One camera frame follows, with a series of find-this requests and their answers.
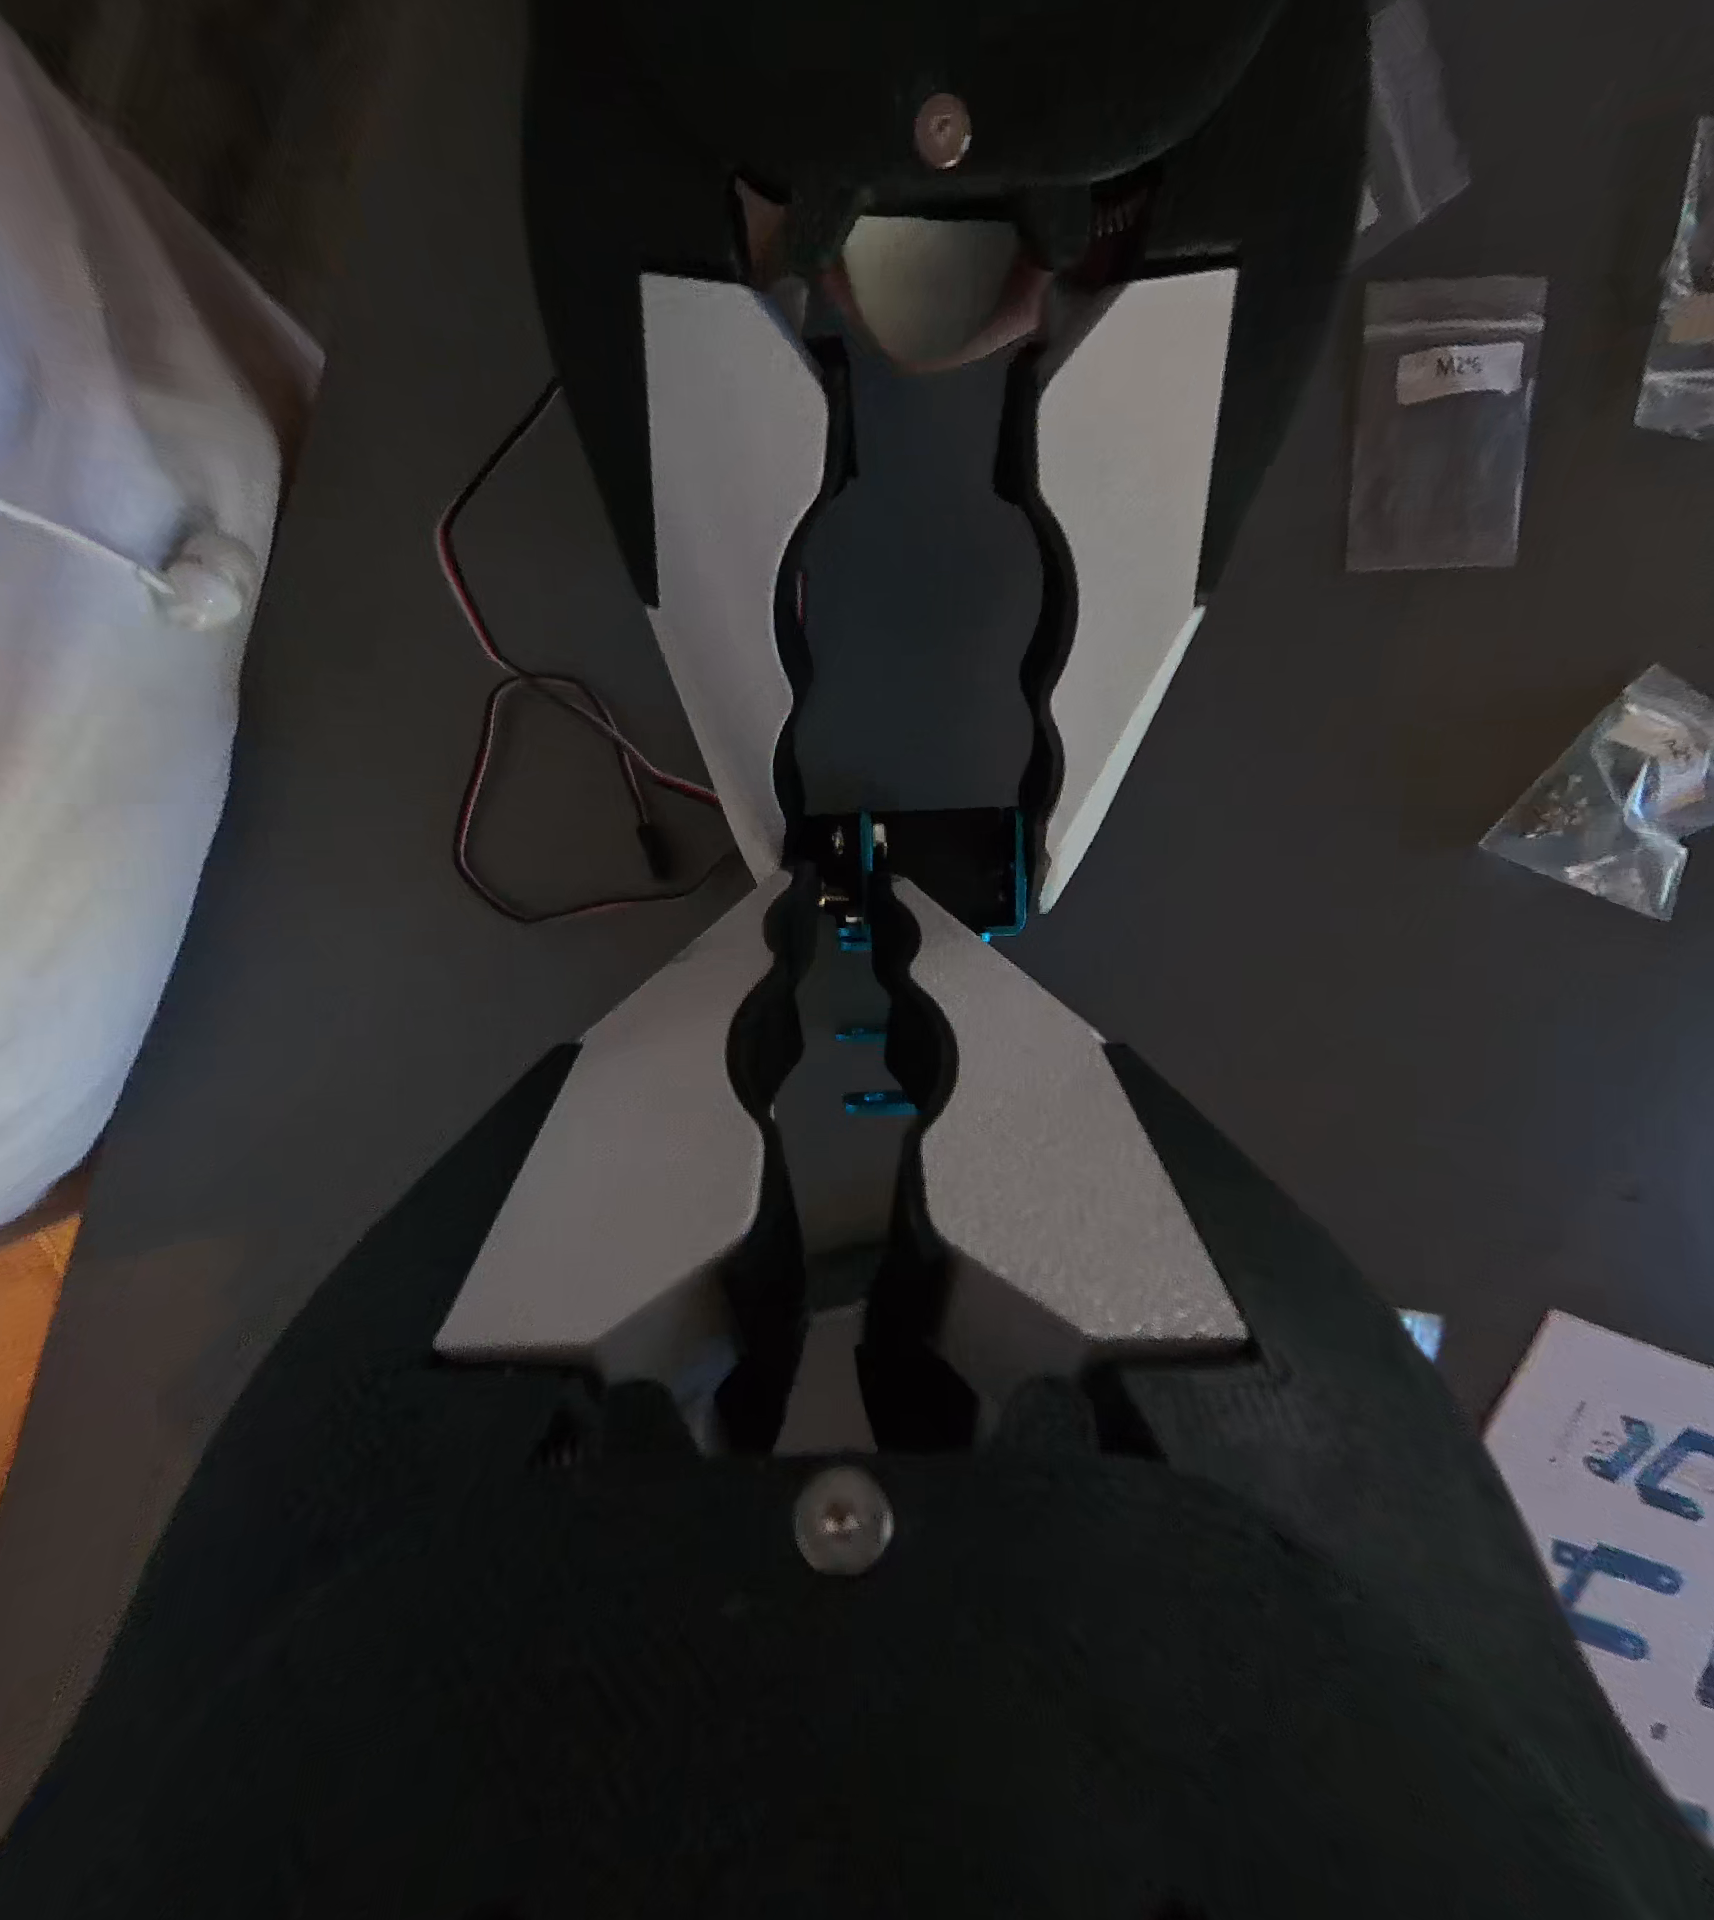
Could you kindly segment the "person's white shirt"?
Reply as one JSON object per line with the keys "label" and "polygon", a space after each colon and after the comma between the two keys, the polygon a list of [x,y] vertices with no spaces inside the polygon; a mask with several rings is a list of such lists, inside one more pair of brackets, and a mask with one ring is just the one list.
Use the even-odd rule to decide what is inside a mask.
{"label": "person's white shirt", "polygon": [[320,366],[0,20],[0,1235],[174,969]]}

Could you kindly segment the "dark desk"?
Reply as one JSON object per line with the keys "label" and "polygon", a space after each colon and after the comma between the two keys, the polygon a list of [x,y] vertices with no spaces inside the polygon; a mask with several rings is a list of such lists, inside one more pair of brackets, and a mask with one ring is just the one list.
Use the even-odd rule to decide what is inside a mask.
{"label": "dark desk", "polygon": [[[1714,1365],[1714,828],[1667,924],[1479,849],[1645,667],[1714,699],[1714,446],[1636,374],[1714,5],[1427,5],[1470,189],[1376,267],[1546,275],[1519,561],[1347,573],[1354,309],[1017,959],[1406,1305],[1479,1414],[1552,1308]],[[728,906],[517,928],[454,873],[486,691],[429,554],[541,382],[517,5],[406,6],[228,809],[0,1502],[0,1835],[196,1455],[361,1232]]]}

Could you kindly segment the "white instruction booklet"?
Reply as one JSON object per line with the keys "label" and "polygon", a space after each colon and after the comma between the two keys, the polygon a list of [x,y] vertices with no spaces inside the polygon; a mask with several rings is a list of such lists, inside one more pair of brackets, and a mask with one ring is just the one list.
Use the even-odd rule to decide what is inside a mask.
{"label": "white instruction booklet", "polygon": [[1592,1675],[1714,1848],[1714,1369],[1552,1311],[1484,1445]]}

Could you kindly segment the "black servo with blue bracket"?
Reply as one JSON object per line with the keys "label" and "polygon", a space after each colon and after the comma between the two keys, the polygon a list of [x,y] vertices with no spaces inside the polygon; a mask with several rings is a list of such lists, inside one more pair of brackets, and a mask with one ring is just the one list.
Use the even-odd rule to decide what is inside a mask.
{"label": "black servo with blue bracket", "polygon": [[947,933],[970,956],[1025,931],[1027,828],[1015,806],[909,806],[803,814],[784,833],[787,869],[807,869],[835,974],[863,968],[874,1010],[839,1017],[835,1046],[871,1067],[840,1091],[850,1119],[925,1123],[956,1077],[959,1044],[934,984],[915,965]]}

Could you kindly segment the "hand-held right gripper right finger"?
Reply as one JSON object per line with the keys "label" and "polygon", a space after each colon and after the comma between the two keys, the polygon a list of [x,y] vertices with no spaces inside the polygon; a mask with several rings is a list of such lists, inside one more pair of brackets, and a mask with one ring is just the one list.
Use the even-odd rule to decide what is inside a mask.
{"label": "hand-held right gripper right finger", "polygon": [[911,1108],[869,1287],[882,1452],[964,1452],[1021,1386],[1251,1335],[1104,1039],[918,884],[871,890]]}

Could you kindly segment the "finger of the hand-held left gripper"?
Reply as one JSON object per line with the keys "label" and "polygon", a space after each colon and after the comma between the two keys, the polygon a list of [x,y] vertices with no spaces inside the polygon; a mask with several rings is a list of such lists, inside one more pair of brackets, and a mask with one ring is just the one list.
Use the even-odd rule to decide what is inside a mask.
{"label": "finger of the hand-held left gripper", "polygon": [[1061,625],[1039,633],[1032,917],[1067,890],[1203,622],[1234,298],[1233,267],[1182,267],[1039,304],[1017,480]]}
{"label": "finger of the hand-held left gripper", "polygon": [[639,304],[653,636],[749,877],[769,880],[805,817],[805,558],[853,473],[850,354],[744,285],[645,273]]}

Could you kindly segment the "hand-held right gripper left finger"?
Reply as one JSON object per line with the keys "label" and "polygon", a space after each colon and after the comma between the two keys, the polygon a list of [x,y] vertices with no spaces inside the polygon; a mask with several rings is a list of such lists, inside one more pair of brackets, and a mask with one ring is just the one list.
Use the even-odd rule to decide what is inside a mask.
{"label": "hand-held right gripper left finger", "polygon": [[773,1453],[807,1322],[774,1105],[815,956],[817,873],[784,872],[581,1035],[439,1356],[655,1383],[701,1445]]}

